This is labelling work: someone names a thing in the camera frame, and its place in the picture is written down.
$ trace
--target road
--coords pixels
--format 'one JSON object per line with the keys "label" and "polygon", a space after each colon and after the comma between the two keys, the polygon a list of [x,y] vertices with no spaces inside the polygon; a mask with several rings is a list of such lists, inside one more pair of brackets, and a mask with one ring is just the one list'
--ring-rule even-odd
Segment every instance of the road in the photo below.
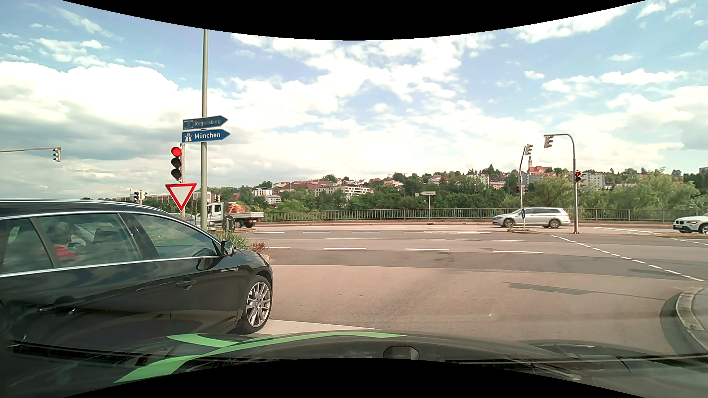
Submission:
{"label": "road", "polygon": [[398,329],[581,339],[672,353],[659,312],[708,287],[708,241],[665,229],[259,227],[275,271],[262,334]]}

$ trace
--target car window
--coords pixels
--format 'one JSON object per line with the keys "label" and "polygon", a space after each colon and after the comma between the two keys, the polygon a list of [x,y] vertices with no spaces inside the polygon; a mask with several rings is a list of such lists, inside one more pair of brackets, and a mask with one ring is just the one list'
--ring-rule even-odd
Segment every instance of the car window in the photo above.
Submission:
{"label": "car window", "polygon": [[29,219],[0,222],[0,273],[49,269],[52,262]]}
{"label": "car window", "polygon": [[59,266],[94,266],[141,260],[125,224],[117,214],[38,217],[59,258]]}
{"label": "car window", "polygon": [[214,241],[181,222],[153,215],[134,215],[155,245],[160,258],[216,256]]}

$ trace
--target side mirror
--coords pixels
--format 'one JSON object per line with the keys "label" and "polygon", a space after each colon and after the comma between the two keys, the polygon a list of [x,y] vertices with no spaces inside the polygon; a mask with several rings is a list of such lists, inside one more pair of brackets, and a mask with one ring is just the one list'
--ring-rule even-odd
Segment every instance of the side mirror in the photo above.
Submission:
{"label": "side mirror", "polygon": [[234,244],[230,241],[222,241],[222,247],[221,247],[221,252],[222,256],[233,256],[234,255],[234,250],[236,247]]}

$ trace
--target sidewalk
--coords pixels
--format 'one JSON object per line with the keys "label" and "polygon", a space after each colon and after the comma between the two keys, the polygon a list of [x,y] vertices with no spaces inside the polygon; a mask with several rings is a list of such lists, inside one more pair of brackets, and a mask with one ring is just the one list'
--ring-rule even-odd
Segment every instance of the sidewalk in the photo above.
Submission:
{"label": "sidewalk", "polygon": [[[259,227],[296,227],[305,225],[486,225],[493,226],[491,220],[342,220],[342,221],[294,221],[261,222]],[[672,230],[672,222],[652,221],[581,221],[580,227],[644,227]]]}
{"label": "sidewalk", "polygon": [[676,314],[688,334],[708,352],[708,289],[693,288],[681,293]]}

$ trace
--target metal railing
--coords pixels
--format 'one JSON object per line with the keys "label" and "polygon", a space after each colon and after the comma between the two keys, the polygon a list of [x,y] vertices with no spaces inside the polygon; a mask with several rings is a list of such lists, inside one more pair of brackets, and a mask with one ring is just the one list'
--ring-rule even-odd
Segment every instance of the metal railing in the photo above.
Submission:
{"label": "metal railing", "polygon": [[[370,209],[321,210],[309,212],[266,212],[264,222],[352,221],[352,220],[490,220],[515,208],[480,209]],[[566,209],[573,219],[573,209]],[[706,210],[578,209],[584,221],[672,222],[679,217],[702,215]]]}

